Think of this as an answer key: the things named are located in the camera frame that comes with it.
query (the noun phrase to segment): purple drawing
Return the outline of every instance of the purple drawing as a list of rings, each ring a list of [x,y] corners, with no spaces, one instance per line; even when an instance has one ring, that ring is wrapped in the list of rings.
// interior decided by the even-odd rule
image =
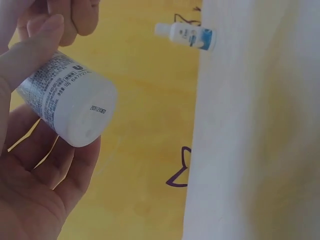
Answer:
[[[187,165],[186,165],[186,161],[185,161],[185,151],[188,151],[189,153],[191,153],[191,148],[187,147],[187,146],[183,146],[181,148],[181,161],[182,161],[182,168],[175,174],[173,175],[168,181],[166,181],[166,184],[174,187],[174,188],[185,188],[188,186],[187,183],[183,183],[183,184],[179,184],[179,183],[175,183],[175,180],[185,171],[188,169]]]
[[[174,14],[174,22],[175,23],[187,23],[190,25],[201,26],[201,21],[198,20],[187,20],[182,15],[176,13]]]
[[[201,8],[198,6],[194,7],[192,10],[196,12],[201,12]]]

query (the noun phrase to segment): wooden table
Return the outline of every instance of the wooden table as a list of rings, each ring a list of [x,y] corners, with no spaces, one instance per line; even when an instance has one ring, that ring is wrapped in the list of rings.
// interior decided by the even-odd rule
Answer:
[[[189,166],[199,53],[154,36],[154,26],[175,14],[198,24],[197,7],[201,0],[102,1],[96,32],[61,49],[111,79],[119,98],[91,186],[59,240],[181,239],[188,171],[166,182],[183,157]],[[21,103],[14,93],[11,107]]]

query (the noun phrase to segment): white fabric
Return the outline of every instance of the white fabric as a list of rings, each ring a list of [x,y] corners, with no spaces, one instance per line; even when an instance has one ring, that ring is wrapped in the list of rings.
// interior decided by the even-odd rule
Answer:
[[[320,239],[320,0],[204,0],[183,240]]]

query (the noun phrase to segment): hand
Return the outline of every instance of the hand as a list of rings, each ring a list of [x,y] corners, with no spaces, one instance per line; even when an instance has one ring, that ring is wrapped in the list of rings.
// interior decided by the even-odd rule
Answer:
[[[39,16],[61,14],[64,17],[65,31],[60,46],[69,46],[77,35],[90,35],[97,27],[99,20],[100,0],[35,0],[31,7],[21,16],[18,32],[21,39],[28,35],[30,20]]]
[[[0,239],[4,240],[57,239],[89,186],[100,151],[99,139],[75,149],[57,139],[41,120],[16,144],[38,117],[27,105],[9,113],[11,93],[52,57],[64,33],[62,15],[38,17],[29,24],[31,37],[8,50],[20,14],[32,3],[0,0]]]

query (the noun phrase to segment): white bottle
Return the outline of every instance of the white bottle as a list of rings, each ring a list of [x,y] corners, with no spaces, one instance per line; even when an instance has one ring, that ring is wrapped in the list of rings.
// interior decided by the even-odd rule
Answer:
[[[70,145],[89,145],[111,120],[117,101],[112,82],[61,52],[27,78],[17,92]]]
[[[187,45],[206,51],[212,51],[216,43],[216,32],[201,26],[175,22],[174,24],[158,23],[155,34],[169,37],[174,43]]]

